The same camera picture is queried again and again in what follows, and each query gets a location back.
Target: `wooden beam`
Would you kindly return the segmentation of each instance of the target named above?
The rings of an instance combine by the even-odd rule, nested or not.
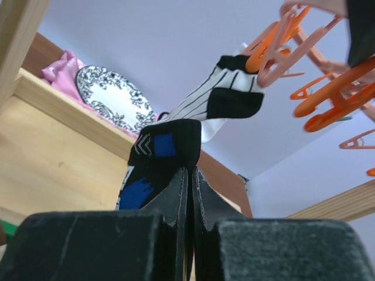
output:
[[[375,180],[317,203],[287,218],[353,221],[375,213]]]
[[[50,0],[3,0],[0,6],[0,107],[13,84]]]

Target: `wooden board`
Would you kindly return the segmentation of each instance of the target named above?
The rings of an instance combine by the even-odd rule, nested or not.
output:
[[[375,213],[375,180],[290,215],[288,218],[353,221]]]
[[[127,168],[124,159],[16,97],[0,111],[0,159],[0,215],[113,210]]]
[[[117,156],[128,160],[135,139],[24,69],[14,96],[48,114]]]

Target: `decorative plate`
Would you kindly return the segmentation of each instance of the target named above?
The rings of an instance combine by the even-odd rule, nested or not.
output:
[[[139,134],[155,122],[155,114],[139,89],[123,76],[102,66],[85,66],[76,76],[83,101],[116,126]]]

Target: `black sock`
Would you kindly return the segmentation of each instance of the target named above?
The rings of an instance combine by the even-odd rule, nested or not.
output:
[[[142,129],[131,149],[116,210],[139,209],[170,182],[178,168],[195,167],[200,156],[201,125],[180,119]]]
[[[355,67],[375,54],[375,2],[346,0],[346,5],[351,38],[347,63]]]

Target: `pink fabric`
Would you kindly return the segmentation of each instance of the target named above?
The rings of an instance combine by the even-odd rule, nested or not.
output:
[[[79,103],[82,107],[95,112],[97,116],[103,118],[98,112],[93,110],[82,100],[77,86],[76,86],[76,75],[78,71],[84,67],[84,63],[80,61],[72,51],[65,51],[61,56],[60,60],[53,62],[50,66],[42,70],[44,82],[50,84],[53,88],[59,90],[60,92],[66,94],[69,98],[73,99],[75,102]],[[110,120],[105,119],[107,122],[114,125]],[[133,133],[119,128],[127,135],[137,138]]]

